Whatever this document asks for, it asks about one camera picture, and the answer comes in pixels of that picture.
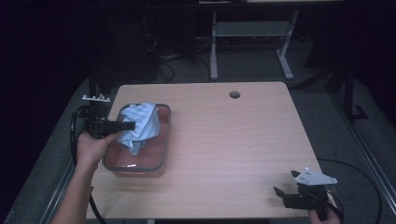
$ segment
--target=towel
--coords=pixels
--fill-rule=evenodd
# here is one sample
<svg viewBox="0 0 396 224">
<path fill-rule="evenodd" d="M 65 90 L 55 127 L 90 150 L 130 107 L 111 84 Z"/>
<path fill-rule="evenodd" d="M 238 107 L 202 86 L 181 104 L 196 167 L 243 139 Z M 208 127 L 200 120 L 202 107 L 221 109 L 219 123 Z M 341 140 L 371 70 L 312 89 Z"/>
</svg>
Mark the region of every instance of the towel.
<svg viewBox="0 0 396 224">
<path fill-rule="evenodd" d="M 158 108 L 153 103 L 130 105 L 121 111 L 123 121 L 134 121 L 133 131 L 124 131 L 117 142 L 126 146 L 133 155 L 139 153 L 146 140 L 160 133 L 161 124 L 158 119 Z"/>
</svg>

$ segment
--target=light wood surface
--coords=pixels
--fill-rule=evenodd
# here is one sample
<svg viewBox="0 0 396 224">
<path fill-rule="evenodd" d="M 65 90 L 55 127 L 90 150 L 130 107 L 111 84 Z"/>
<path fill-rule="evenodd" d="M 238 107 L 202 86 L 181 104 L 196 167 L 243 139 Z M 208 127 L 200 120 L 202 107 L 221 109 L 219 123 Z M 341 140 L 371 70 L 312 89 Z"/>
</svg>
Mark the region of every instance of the light wood surface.
<svg viewBox="0 0 396 224">
<path fill-rule="evenodd" d="M 239 91 L 238 99 L 230 91 Z M 295 193 L 290 171 L 320 171 L 289 91 L 281 82 L 122 86 L 124 105 L 171 107 L 166 170 L 160 178 L 116 177 L 102 163 L 92 196 L 107 218 L 305 217 L 273 187 Z M 89 208 L 88 218 L 94 218 Z"/>
</svg>

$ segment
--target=glass baking dish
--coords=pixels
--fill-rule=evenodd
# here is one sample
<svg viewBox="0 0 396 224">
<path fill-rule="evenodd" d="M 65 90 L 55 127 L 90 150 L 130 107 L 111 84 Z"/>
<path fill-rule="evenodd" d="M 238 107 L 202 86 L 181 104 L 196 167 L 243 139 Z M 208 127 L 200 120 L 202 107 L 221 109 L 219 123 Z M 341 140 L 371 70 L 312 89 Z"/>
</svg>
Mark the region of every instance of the glass baking dish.
<svg viewBox="0 0 396 224">
<path fill-rule="evenodd" d="M 163 175 L 170 132 L 171 108 L 163 104 L 157 104 L 157 108 L 161 123 L 160 133 L 148 139 L 137 155 L 130 153 L 127 147 L 118 142 L 112 143 L 102 159 L 107 170 L 124 177 L 160 177 Z M 122 119 L 119 113 L 117 120 Z"/>
</svg>

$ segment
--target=cable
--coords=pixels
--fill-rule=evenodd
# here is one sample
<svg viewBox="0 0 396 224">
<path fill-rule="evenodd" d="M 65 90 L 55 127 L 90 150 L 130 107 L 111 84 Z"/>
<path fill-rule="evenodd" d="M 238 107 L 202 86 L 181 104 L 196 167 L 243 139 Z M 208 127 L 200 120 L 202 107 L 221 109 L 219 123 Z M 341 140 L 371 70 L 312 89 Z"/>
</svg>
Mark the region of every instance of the cable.
<svg viewBox="0 0 396 224">
<path fill-rule="evenodd" d="M 175 76 L 175 69 L 173 67 L 171 67 L 170 65 L 164 64 L 164 63 L 160 63 L 160 66 L 165 66 L 172 71 L 172 76 L 168 77 L 168 75 L 166 75 L 166 73 L 161 69 L 161 67 L 158 67 L 158 72 L 160 73 L 161 77 L 163 78 L 163 82 L 164 83 L 169 83 L 171 81 L 173 82 L 173 78 Z"/>
<path fill-rule="evenodd" d="M 152 44 L 153 46 L 149 48 L 149 50 L 155 49 L 157 47 L 157 38 L 155 38 L 154 35 L 145 35 L 145 37 L 152 38 L 154 40 L 154 43 Z"/>
<path fill-rule="evenodd" d="M 80 106 L 75 112 L 73 112 L 71 122 L 70 122 L 70 148 L 71 148 L 73 163 L 75 164 L 75 166 L 77 165 L 77 141 L 76 141 L 77 116 L 82 109 L 89 109 L 89 108 L 90 107 L 88 105 Z M 100 215 L 100 213 L 96 207 L 96 204 L 95 204 L 95 201 L 93 200 L 92 195 L 90 195 L 90 205 L 91 205 L 92 211 L 95 214 L 98 221 L 102 224 L 106 224 L 105 220 L 102 218 L 102 216 Z"/>
<path fill-rule="evenodd" d="M 166 63 L 170 63 L 170 62 L 173 62 L 173 61 L 176 61 L 176 60 L 184 60 L 184 59 L 189 59 L 189 58 L 183 57 L 183 56 L 179 55 L 179 56 L 177 56 L 177 57 L 175 57 L 175 58 L 171 58 L 171 59 L 165 60 L 164 62 L 160 63 L 160 65 L 168 66 L 169 68 L 171 68 L 171 69 L 174 71 L 174 69 L 173 69 L 171 66 L 167 65 Z M 210 68 L 209 68 L 209 66 L 208 66 L 203 60 L 201 60 L 201 59 L 195 58 L 194 60 L 197 61 L 197 62 L 202 63 L 202 64 L 205 66 L 205 68 L 206 68 L 206 70 L 207 70 L 207 73 L 208 73 L 208 79 L 207 79 L 206 82 L 210 82 L 211 76 L 210 76 Z"/>
<path fill-rule="evenodd" d="M 375 182 L 370 178 L 370 176 L 368 176 L 366 173 L 364 173 L 359 168 L 357 168 L 357 167 L 355 167 L 355 166 L 353 166 L 351 164 L 348 164 L 346 162 L 343 162 L 343 161 L 335 161 L 335 160 L 328 160 L 328 159 L 322 159 L 322 158 L 318 158 L 318 161 L 329 161 L 329 162 L 335 162 L 335 163 L 343 164 L 343 165 L 345 165 L 345 166 L 347 166 L 349 168 L 352 168 L 352 169 L 358 171 L 359 173 L 361 173 L 361 175 L 363 175 L 364 177 L 367 178 L 367 180 L 370 181 L 370 183 L 372 184 L 373 188 L 375 189 L 375 193 L 376 193 L 376 196 L 378 198 L 378 212 L 376 214 L 375 224 L 379 224 L 379 221 L 380 221 L 381 216 L 382 216 L 382 199 L 381 199 L 381 194 L 379 193 L 378 187 L 376 186 Z"/>
<path fill-rule="evenodd" d="M 326 206 L 334 211 L 334 213 L 340 218 L 341 224 L 344 223 L 344 213 L 341 212 L 337 207 L 335 207 L 332 203 L 326 202 Z"/>
<path fill-rule="evenodd" d="M 344 206 L 341 204 L 341 201 L 338 200 L 338 198 L 331 192 L 326 191 L 328 194 L 332 195 L 332 197 L 335 199 L 335 201 L 337 202 L 338 205 L 340 205 L 341 208 L 341 212 L 344 214 Z"/>
<path fill-rule="evenodd" d="M 204 44 L 201 44 L 201 45 L 198 45 L 198 46 L 196 47 L 195 52 L 199 52 L 199 51 L 202 50 L 202 49 L 207 49 L 207 48 L 209 48 L 209 47 L 211 46 L 211 43 L 212 43 L 212 40 L 211 40 L 210 37 L 202 37 L 202 38 L 199 38 L 199 39 L 196 39 L 196 40 L 205 40 L 205 43 L 204 43 Z"/>
</svg>

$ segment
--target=dark background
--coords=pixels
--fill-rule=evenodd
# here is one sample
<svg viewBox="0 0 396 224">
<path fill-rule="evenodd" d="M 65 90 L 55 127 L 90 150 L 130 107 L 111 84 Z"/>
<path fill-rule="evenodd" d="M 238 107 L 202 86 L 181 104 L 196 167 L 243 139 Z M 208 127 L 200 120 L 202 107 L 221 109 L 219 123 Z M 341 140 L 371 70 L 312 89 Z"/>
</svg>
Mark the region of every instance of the dark background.
<svg viewBox="0 0 396 224">
<path fill-rule="evenodd" d="M 135 46 L 125 44 L 125 39 L 112 38 L 120 32 L 122 25 L 117 25 L 122 23 L 120 17 L 98 16 L 89 10 L 82 10 L 84 1 L 78 6 L 72 1 L 59 0 L 3 0 L 0 4 L 0 142 L 3 180 L 0 219 L 4 219 L 80 83 L 92 73 L 97 80 L 113 78 L 119 81 L 103 89 L 121 83 L 149 82 L 155 76 L 149 70 L 151 65 L 155 66 L 155 59 L 153 61 L 145 51 L 139 51 L 143 46 L 133 50 L 130 55 L 114 51 L 118 49 L 116 43 L 119 43 L 119 47 Z M 317 21 L 309 22 L 310 13 L 317 12 L 307 10 L 300 15 L 296 34 L 306 32 L 316 38 L 307 62 L 309 66 L 324 69 L 332 63 L 346 60 L 356 78 L 370 89 L 379 107 L 396 127 L 395 11 L 393 1 L 347 1 L 343 10 L 324 15 L 318 29 Z M 179 27 L 185 29 L 184 33 L 176 35 L 179 39 L 172 38 L 177 31 L 170 28 L 173 22 L 179 20 L 175 14 L 168 17 L 163 12 L 156 14 L 158 18 L 168 18 L 163 23 L 156 23 L 156 32 L 169 45 L 181 43 L 184 47 L 180 47 L 179 51 L 188 55 L 191 54 L 189 40 L 195 36 L 195 32 L 202 32 L 191 29 L 194 27 L 191 23 L 206 22 L 207 19 L 200 18 L 200 14 L 187 14 L 190 16 Z M 133 14 L 131 23 L 141 25 L 138 18 L 138 15 Z M 116 28 L 103 29 L 107 26 Z M 137 30 L 130 34 L 134 35 L 138 44 L 144 45 L 144 40 L 138 39 L 142 33 Z M 94 34 L 106 34 L 106 31 L 110 32 L 108 39 L 95 38 Z M 102 41 L 99 47 L 96 40 Z M 111 55 L 116 55 L 117 60 L 103 56 L 102 47 L 108 49 Z M 120 65 L 122 59 L 130 57 L 141 60 L 139 64 L 144 66 L 136 67 L 136 64 L 128 63 Z M 103 64 L 107 72 L 99 66 Z M 139 72 L 132 79 L 122 79 L 127 70 Z"/>
</svg>

